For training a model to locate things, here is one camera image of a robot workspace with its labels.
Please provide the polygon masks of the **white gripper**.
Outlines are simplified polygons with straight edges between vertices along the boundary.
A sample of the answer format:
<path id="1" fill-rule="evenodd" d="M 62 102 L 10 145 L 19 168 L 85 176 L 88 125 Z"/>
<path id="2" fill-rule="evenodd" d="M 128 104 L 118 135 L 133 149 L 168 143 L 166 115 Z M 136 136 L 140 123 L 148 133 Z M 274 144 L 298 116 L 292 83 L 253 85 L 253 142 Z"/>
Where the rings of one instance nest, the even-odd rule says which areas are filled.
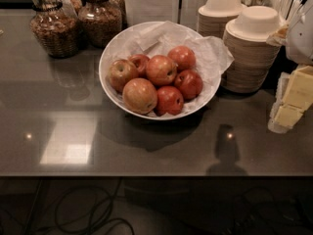
<path id="1" fill-rule="evenodd" d="M 313 0 L 307 0 L 291 19 L 266 39 L 272 46 L 285 46 L 289 60 L 299 65 L 278 80 L 276 101 L 270 111 L 268 129 L 287 133 L 313 105 Z"/>

